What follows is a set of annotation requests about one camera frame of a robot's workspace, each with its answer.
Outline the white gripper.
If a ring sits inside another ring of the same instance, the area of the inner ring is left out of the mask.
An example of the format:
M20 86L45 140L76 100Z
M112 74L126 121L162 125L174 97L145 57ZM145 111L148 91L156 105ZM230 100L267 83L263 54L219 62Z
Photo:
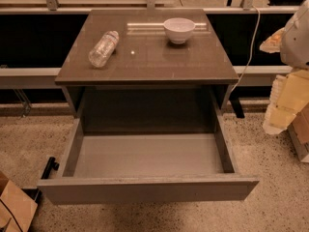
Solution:
M266 53L281 49L284 28L278 29L260 45ZM263 129L267 134L279 134L294 120L296 114L309 102L309 72L291 72L277 75L272 83L269 105L265 114Z

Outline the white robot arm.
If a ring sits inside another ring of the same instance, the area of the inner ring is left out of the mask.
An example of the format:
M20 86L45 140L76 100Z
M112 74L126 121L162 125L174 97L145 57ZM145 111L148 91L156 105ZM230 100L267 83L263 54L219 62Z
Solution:
M279 134L309 102L309 0L260 49L279 52L281 61L293 68L286 76L275 77L263 123L267 134Z

